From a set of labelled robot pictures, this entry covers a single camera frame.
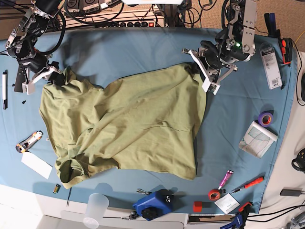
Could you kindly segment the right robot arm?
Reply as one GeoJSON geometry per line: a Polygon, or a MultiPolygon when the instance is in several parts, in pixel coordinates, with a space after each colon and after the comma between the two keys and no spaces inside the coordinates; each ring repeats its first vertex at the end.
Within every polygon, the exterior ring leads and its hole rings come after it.
{"type": "Polygon", "coordinates": [[[16,92],[22,92],[23,83],[30,83],[29,72],[34,73],[34,80],[40,77],[57,86],[64,85],[65,78],[59,69],[59,63],[49,63],[49,58],[60,47],[66,31],[66,20],[59,8],[60,4],[60,0],[33,0],[32,6],[5,43],[4,52],[15,58],[19,64],[14,85],[16,92]],[[57,16],[62,20],[59,40],[51,50],[41,52],[34,45],[57,16]]]}

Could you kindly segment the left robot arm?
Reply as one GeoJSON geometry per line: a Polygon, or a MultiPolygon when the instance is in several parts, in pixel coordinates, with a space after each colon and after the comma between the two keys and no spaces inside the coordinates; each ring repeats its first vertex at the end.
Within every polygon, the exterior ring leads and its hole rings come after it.
{"type": "Polygon", "coordinates": [[[204,77],[203,89],[214,94],[220,82],[233,71],[236,62],[247,62],[254,56],[257,1],[226,0],[222,6],[222,30],[215,44],[201,41],[198,50],[183,49],[197,64],[197,72],[204,77]]]}

